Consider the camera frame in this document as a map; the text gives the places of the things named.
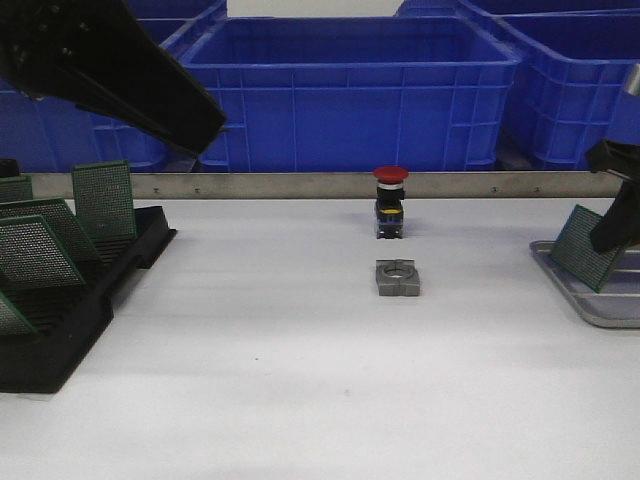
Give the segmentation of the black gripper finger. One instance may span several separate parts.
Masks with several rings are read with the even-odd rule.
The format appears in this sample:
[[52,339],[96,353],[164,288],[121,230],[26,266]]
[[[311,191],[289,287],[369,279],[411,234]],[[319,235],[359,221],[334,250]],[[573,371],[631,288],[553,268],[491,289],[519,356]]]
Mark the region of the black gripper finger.
[[639,185],[624,182],[602,219],[591,230],[593,249],[604,254],[610,250],[639,243]]
[[70,1],[54,43],[52,94],[198,155],[226,115],[124,1]]
[[602,139],[585,153],[592,173],[606,172],[631,183],[639,182],[639,146]]

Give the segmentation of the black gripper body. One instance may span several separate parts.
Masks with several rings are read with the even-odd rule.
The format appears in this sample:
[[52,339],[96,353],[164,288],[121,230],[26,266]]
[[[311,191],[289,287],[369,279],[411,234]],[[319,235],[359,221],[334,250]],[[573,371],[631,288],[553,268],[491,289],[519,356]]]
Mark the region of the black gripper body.
[[1,77],[31,99],[90,99],[88,1],[3,1]]

